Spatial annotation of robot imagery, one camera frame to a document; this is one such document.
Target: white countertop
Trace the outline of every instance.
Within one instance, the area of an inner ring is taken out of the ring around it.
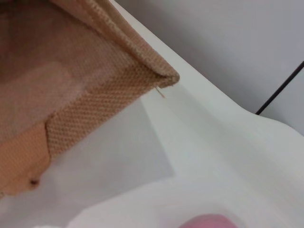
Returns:
[[[1,228],[177,228],[222,213],[240,228],[304,227],[304,137],[251,114],[117,3],[179,73],[0,203]]]

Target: jute bag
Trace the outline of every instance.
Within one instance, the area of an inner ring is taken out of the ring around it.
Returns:
[[[0,3],[0,194],[142,94],[179,80],[108,0]]]

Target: gray wall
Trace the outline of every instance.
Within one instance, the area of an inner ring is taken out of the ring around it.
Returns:
[[[304,135],[304,69],[261,113],[281,121]]]
[[[117,2],[251,112],[304,59],[303,0]]]

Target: tan fabric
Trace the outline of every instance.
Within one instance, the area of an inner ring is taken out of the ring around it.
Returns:
[[[44,124],[3,143],[0,152],[1,192],[15,195],[35,189],[50,163]]]
[[[142,94],[179,80],[108,0],[52,2],[0,4],[0,158],[8,153],[2,145],[30,137],[38,124],[54,158]],[[35,156],[20,145],[16,154]]]

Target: pink object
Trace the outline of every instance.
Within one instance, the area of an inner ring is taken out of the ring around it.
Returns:
[[[180,228],[237,228],[237,226],[222,215],[201,215],[191,219]]]

